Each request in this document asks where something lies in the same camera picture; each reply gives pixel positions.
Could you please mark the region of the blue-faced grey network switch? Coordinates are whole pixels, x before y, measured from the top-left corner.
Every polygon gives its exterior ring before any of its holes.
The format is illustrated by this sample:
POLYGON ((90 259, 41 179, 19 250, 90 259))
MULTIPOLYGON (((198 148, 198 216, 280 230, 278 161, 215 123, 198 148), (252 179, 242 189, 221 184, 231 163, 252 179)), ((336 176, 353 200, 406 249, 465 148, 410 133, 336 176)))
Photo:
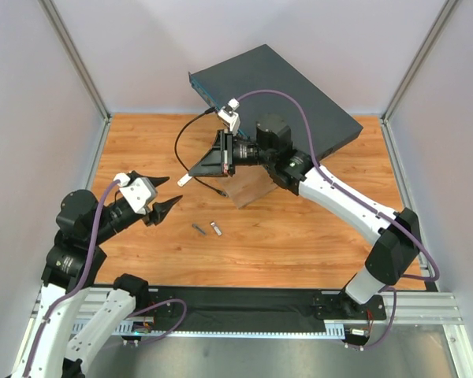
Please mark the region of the blue-faced grey network switch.
POLYGON ((293 146, 318 160, 357 139, 363 127, 270 46, 263 44, 188 75, 209 107, 235 98, 241 132, 255 138, 256 122, 267 113, 291 129, 293 146))

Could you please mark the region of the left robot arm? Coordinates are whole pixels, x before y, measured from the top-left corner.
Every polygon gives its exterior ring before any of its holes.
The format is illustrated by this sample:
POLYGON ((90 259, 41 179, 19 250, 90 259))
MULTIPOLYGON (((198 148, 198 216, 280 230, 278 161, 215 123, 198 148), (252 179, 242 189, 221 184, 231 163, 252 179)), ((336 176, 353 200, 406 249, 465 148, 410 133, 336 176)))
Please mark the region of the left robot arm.
POLYGON ((149 283, 122 274, 101 307, 76 335, 73 325, 106 259, 101 244, 137 221, 161 224, 179 197, 156 202, 158 186, 167 177, 138 172, 118 173, 103 192, 121 197, 106 205, 87 189, 67 194, 56 217, 58 232, 41 276, 39 308, 13 377, 85 377, 91 363, 118 325, 129 317, 145 316, 160 306, 183 300, 154 302, 149 283))

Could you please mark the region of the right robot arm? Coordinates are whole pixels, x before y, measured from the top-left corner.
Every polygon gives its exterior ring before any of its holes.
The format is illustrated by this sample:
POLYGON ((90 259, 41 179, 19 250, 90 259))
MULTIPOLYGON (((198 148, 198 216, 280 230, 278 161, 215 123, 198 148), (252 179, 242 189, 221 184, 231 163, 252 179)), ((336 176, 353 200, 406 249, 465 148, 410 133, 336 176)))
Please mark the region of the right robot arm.
POLYGON ((189 169, 192 177, 232 176, 239 165, 261 165, 281 188, 314 202, 351 225, 371 245, 364 266, 350 279, 342 295, 359 305, 404 277, 422 250, 419 220, 410 209, 400 212, 371 201, 298 150, 291 129, 275 114, 255 124, 254 139, 238 134, 237 113, 220 111, 224 128, 202 159, 189 169))

